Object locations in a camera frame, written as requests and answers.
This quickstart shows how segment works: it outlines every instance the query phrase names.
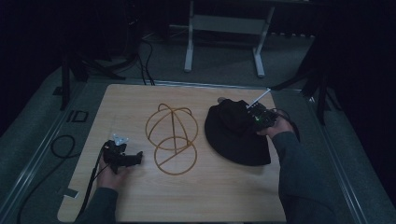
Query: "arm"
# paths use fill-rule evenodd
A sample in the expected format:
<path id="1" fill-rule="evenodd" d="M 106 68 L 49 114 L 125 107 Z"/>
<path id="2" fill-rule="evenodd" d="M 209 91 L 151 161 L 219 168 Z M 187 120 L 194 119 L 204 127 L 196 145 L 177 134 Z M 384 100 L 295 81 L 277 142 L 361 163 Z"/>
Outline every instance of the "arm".
<path id="1" fill-rule="evenodd" d="M 97 189 L 84 213 L 78 217 L 75 224 L 113 224 L 116 223 L 116 205 L 118 198 L 118 188 L 129 174 L 131 167 L 113 173 L 110 167 L 106 167 L 103 157 L 99 163 L 99 170 L 102 171 L 97 177 Z"/>
<path id="2" fill-rule="evenodd" d="M 273 127 L 258 134 L 270 136 L 279 156 L 278 193 L 288 223 L 337 223 L 330 190 L 290 124 L 279 117 Z"/>

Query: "sleeve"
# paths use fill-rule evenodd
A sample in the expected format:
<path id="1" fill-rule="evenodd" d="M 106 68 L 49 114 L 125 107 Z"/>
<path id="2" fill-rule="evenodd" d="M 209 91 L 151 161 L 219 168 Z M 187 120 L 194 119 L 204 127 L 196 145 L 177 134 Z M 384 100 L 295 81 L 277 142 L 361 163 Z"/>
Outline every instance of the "sleeve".
<path id="1" fill-rule="evenodd" d="M 295 134 L 279 133 L 272 140 L 280 163 L 279 199 L 288 223 L 338 223 L 330 190 Z"/>
<path id="2" fill-rule="evenodd" d="M 116 223 L 116 205 L 119 194 L 114 189 L 96 189 L 90 204 L 75 224 L 113 224 Z"/>

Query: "black hat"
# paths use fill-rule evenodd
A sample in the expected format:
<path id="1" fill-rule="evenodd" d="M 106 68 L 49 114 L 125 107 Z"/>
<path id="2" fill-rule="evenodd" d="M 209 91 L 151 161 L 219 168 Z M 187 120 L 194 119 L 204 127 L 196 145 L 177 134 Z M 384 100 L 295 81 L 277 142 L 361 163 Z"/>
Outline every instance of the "black hat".
<path id="1" fill-rule="evenodd" d="M 223 100 L 209 108 L 205 121 L 206 139 L 221 156 L 239 164 L 259 166 L 271 163 L 267 138 L 251 128 L 245 101 Z"/>

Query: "dark background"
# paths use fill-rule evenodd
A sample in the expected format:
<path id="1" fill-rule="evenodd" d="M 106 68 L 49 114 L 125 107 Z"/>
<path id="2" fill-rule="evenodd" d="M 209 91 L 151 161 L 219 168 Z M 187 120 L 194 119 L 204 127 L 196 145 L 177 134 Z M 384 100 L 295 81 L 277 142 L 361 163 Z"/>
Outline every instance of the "dark background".
<path id="1" fill-rule="evenodd" d="M 232 10 L 233 1 L 226 2 L 229 9 L 222 13 L 247 15 L 242 8 Z M 315 68 L 316 77 L 328 74 L 329 87 L 335 90 L 395 203 L 396 6 L 383 0 L 333 1 L 333 7 L 321 6 L 322 2 L 279 4 L 270 31 L 316 36 L 302 66 Z M 212 7 L 213 3 L 204 1 L 198 9 L 210 13 Z M 306 8 L 305 14 L 293 15 L 296 7 Z M 128 12 L 133 13 L 125 14 L 123 8 L 130 8 Z M 79 51 L 92 59 L 108 60 L 112 54 L 124 54 L 120 46 L 126 40 L 115 39 L 111 34 L 121 32 L 118 27 L 125 26 L 125 21 L 136 21 L 130 30 L 136 39 L 128 43 L 128 53 L 134 54 L 140 34 L 134 33 L 140 29 L 137 24 L 145 23 L 166 39 L 169 24 L 187 24 L 188 8 L 189 1 L 184 0 L 0 0 L 0 134 L 42 81 L 61 65 L 63 51 Z M 111 17 L 111 12 L 123 17 L 113 17 L 114 21 L 108 23 L 104 18 Z"/>

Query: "light wood surface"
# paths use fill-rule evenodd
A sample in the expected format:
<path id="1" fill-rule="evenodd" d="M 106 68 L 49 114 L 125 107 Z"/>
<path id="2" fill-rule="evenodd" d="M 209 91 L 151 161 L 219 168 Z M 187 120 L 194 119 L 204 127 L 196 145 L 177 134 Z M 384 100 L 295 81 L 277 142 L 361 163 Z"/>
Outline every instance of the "light wood surface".
<path id="1" fill-rule="evenodd" d="M 284 221 L 278 199 L 279 163 L 269 140 L 272 163 L 248 167 L 227 161 L 207 143 L 205 118 L 221 96 L 248 104 L 263 93 L 257 90 L 110 85 L 100 105 L 69 188 L 76 199 L 64 197 L 58 213 L 61 221 L 74 221 L 82 205 L 92 168 L 103 143 L 112 134 L 129 137 L 126 154 L 143 151 L 141 165 L 134 167 L 120 190 L 118 221 L 133 222 L 248 222 Z M 271 94 L 260 102 L 273 108 Z M 196 163 L 183 175 L 168 175 L 154 161 L 155 146 L 146 137 L 146 123 L 159 104 L 187 107 L 198 123 Z M 180 116 L 188 137 L 196 132 L 192 119 Z M 172 136 L 172 123 L 165 119 L 153 131 L 155 141 Z M 191 165 L 192 148 L 180 153 L 164 169 L 176 171 Z"/>

